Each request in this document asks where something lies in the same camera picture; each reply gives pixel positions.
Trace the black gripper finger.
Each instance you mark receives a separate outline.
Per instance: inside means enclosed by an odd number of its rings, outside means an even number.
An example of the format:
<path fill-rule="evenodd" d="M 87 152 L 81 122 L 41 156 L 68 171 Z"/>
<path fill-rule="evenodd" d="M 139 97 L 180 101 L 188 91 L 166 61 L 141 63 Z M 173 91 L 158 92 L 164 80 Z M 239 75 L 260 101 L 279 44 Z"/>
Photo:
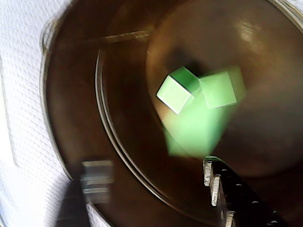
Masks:
<path fill-rule="evenodd" d="M 264 202 L 222 159 L 203 160 L 204 186 L 216 207 L 220 227 L 286 227 L 287 222 Z"/>
<path fill-rule="evenodd" d="M 70 181 L 62 200 L 57 227 L 90 227 L 89 205 L 110 201 L 113 163 L 110 160 L 85 160 Z"/>

